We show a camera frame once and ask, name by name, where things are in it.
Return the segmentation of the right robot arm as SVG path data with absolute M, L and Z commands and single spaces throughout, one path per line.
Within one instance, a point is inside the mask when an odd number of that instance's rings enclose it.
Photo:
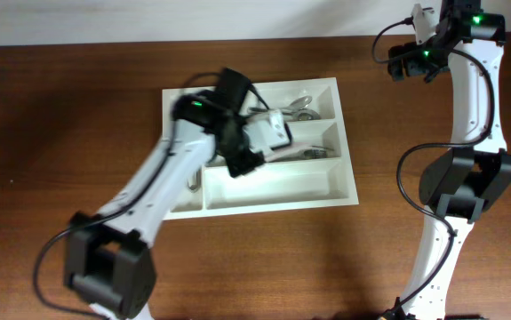
M 448 143 L 410 148 L 406 155 L 444 148 L 419 179 L 413 208 L 424 225 L 410 279 L 384 319 L 445 319 L 447 292 L 461 248 L 475 223 L 511 184 L 499 112 L 499 72 L 506 21 L 478 1 L 444 1 L 439 9 L 415 4 L 402 21 L 414 41 L 389 49 L 383 62 L 393 80 L 451 73 L 453 124 Z

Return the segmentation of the silver fork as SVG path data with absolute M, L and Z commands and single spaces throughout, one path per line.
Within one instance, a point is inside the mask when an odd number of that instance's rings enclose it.
M 325 149 L 307 149 L 304 150 L 300 156 L 303 160 L 328 158 L 329 152 Z

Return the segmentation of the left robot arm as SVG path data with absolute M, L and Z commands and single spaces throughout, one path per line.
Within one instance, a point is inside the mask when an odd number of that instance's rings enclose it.
M 231 177 L 262 166 L 270 153 L 291 145 L 278 114 L 243 116 L 252 81 L 222 69 L 211 90 L 183 93 L 160 139 L 130 182 L 92 216 L 76 213 L 66 239 L 64 285 L 99 319 L 148 319 L 156 284 L 151 249 L 165 215 L 188 179 L 216 156 Z

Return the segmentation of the pink plastic knife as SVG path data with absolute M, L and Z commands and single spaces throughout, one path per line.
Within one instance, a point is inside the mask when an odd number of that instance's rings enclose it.
M 276 161 L 277 159 L 297 155 L 301 150 L 305 150 L 308 148 L 311 148 L 311 145 L 309 143 L 293 142 L 290 146 L 272 150 L 270 153 L 265 155 L 264 158 L 267 163 L 270 163 Z

